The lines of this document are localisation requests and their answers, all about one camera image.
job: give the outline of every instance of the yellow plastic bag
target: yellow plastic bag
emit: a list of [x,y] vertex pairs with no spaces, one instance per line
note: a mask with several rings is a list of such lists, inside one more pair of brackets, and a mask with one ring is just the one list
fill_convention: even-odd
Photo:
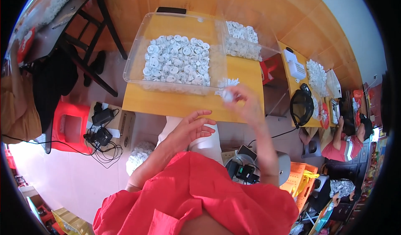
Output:
[[319,174],[313,174],[313,172],[310,172],[308,170],[304,170],[303,171],[302,181],[298,186],[298,189],[297,189],[297,192],[295,193],[295,196],[298,196],[298,194],[303,191],[303,189],[305,188],[305,186],[309,182],[309,178],[318,178],[318,177],[319,177]]

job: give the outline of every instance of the red shirt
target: red shirt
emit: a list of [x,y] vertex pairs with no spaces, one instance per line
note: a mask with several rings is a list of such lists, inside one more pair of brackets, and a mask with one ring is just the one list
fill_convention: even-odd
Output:
[[340,150],[333,147],[332,141],[322,150],[322,156],[341,162],[348,162],[354,159],[362,149],[363,143],[356,135],[348,137],[345,136],[345,133],[341,133],[341,139]]
[[196,152],[180,152],[138,192],[105,198],[93,230],[99,234],[169,234],[204,208],[234,234],[287,235],[298,218],[291,195],[272,184],[233,182],[227,169]]

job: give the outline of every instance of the red shirt with stripes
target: red shirt with stripes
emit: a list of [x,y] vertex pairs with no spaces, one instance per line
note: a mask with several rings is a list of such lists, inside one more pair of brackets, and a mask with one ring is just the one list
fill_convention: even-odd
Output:
[[340,150],[334,148],[332,141],[322,150],[322,156],[341,162],[354,159],[362,149],[363,143],[356,135],[346,136],[345,133],[341,133],[341,139]]

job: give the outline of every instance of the hand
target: hand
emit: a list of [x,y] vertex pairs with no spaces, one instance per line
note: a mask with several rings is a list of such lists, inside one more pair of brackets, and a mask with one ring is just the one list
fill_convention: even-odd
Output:
[[8,58],[8,66],[10,67],[9,71],[11,74],[20,73],[20,69],[17,61],[17,53],[20,45],[17,39],[15,39],[10,47],[9,58]]
[[340,204],[340,198],[333,199],[334,207],[337,207]]
[[339,125],[339,126],[344,126],[344,117],[343,117],[343,116],[340,116],[340,117],[338,118],[338,125]]
[[212,114],[212,111],[199,110],[182,119],[166,138],[166,141],[173,146],[174,152],[182,152],[195,139],[209,137],[215,132],[213,128],[204,126],[204,124],[216,125],[216,121],[203,117],[198,118],[199,116],[210,114]]
[[[265,124],[265,114],[262,112],[262,107],[260,106],[259,98],[245,85],[237,85],[226,87],[233,93],[234,101],[225,102],[224,106],[233,112],[236,112],[240,117],[242,117],[250,126],[257,128]],[[242,107],[237,104],[238,101],[243,100],[245,105]]]

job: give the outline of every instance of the black phone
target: black phone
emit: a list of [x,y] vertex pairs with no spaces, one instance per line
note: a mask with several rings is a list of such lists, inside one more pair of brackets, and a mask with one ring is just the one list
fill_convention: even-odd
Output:
[[294,53],[294,51],[293,51],[291,48],[289,48],[289,47],[286,47],[286,50],[288,50],[288,51],[291,52],[291,53]]
[[171,8],[171,7],[159,7],[157,12],[161,13],[175,13],[175,14],[183,14],[187,13],[186,9],[179,9],[179,8]]
[[253,161],[256,161],[256,158],[258,157],[258,155],[255,152],[253,152],[250,148],[248,148],[246,145],[241,145],[237,154],[246,154],[252,157]]
[[310,91],[308,85],[306,83],[301,84],[301,90],[305,91],[310,97],[312,96],[312,92]]

